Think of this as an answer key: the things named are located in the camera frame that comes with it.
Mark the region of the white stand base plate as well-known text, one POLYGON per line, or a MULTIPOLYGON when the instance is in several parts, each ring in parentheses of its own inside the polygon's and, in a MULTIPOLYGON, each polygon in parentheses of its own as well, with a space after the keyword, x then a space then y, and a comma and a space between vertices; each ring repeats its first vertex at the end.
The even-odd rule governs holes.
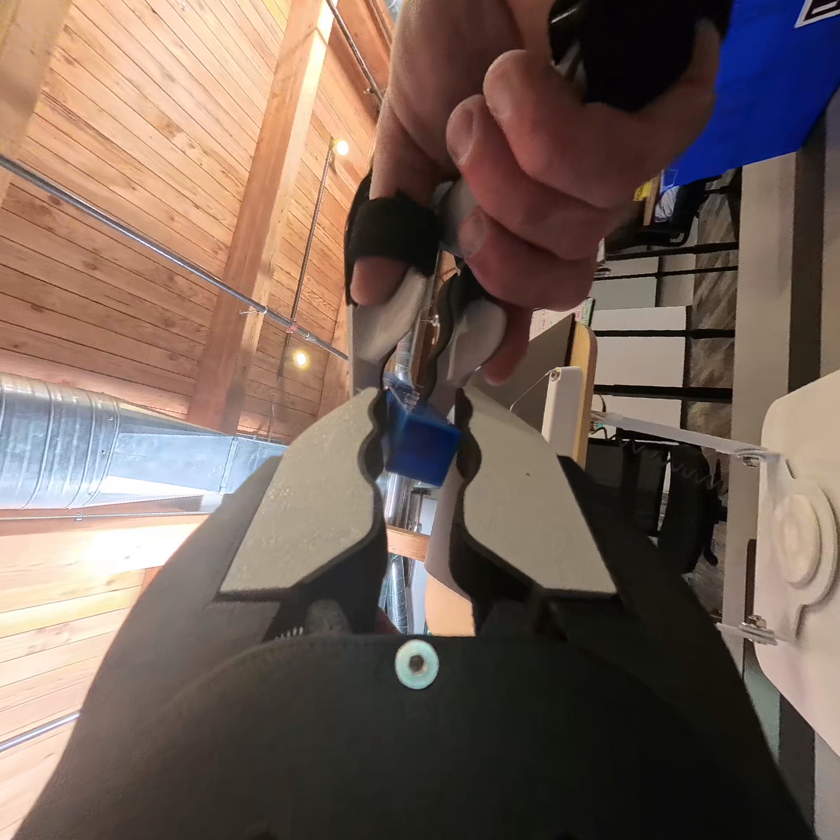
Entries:
POLYGON ((753 613, 724 633, 758 643, 769 682, 839 747, 839 372, 776 400, 761 443, 723 449, 759 469, 753 613))

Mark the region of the black desk chair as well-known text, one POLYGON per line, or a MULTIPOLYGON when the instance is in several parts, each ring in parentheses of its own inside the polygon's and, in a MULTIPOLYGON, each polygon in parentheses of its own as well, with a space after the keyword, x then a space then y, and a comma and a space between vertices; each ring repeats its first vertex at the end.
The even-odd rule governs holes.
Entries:
POLYGON ((590 437, 585 471, 653 540, 667 563, 690 574, 718 567, 714 531, 725 522, 721 463, 695 444, 618 429, 590 437))

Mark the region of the long blue rectangular bar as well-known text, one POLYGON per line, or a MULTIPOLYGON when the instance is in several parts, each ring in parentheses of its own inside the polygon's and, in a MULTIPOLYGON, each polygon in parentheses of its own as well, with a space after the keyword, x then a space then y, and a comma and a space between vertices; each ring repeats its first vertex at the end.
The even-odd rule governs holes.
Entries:
POLYGON ((385 399, 385 471, 440 488, 459 449, 459 429, 414 392, 388 388, 385 399))

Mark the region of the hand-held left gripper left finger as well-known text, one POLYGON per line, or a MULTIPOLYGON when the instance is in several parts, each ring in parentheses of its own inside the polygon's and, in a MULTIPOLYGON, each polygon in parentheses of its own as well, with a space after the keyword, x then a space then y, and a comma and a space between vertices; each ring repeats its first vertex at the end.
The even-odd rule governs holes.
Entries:
POLYGON ((291 593, 385 536, 385 391, 364 389, 321 417, 280 458, 219 587, 225 600, 291 593))

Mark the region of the person's right hand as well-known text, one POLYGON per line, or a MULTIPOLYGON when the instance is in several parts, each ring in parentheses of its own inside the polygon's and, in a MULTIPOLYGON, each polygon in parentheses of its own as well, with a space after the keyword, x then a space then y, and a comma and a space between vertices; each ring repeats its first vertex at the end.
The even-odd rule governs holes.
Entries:
POLYGON ((461 176, 476 205, 458 244, 507 312, 482 366, 503 383, 529 346, 536 309, 588 296, 599 244, 636 189, 705 128, 719 33, 702 20, 685 74, 636 112, 586 102, 552 66, 551 2, 405 2, 376 126, 369 198, 430 207, 461 176))

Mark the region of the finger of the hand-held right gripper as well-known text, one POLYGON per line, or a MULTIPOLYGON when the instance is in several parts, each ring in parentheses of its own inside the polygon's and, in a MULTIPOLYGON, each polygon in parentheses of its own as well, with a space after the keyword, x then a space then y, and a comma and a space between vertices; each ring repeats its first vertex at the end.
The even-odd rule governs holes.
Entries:
POLYGON ((462 387, 498 350, 507 313, 470 269, 448 278, 437 298, 434 394, 462 387))
POLYGON ((382 388, 386 363, 419 320, 432 286, 431 276, 410 268, 385 303, 363 306, 349 302, 351 397, 370 388, 382 388))

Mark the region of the silver ceiling duct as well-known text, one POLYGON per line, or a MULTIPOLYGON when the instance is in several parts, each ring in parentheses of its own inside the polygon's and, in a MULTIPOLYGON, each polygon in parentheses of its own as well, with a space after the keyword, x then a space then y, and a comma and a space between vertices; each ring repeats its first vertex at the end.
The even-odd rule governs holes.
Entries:
POLYGON ((223 496, 285 450, 110 395, 1 376, 2 509, 223 496))

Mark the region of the blue plastic bin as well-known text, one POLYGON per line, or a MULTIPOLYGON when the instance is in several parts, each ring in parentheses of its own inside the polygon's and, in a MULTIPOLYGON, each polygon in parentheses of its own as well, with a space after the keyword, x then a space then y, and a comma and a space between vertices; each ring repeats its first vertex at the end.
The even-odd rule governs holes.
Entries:
POLYGON ((662 189, 797 151, 838 84, 838 1, 733 2, 715 108, 662 189))

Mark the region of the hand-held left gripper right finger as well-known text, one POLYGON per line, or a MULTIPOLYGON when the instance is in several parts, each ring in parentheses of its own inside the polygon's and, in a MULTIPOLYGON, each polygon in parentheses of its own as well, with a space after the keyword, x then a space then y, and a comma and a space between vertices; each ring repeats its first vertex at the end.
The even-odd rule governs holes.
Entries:
POLYGON ((458 452, 439 492, 427 572, 473 603, 617 594, 560 458, 482 391, 458 392, 458 452))

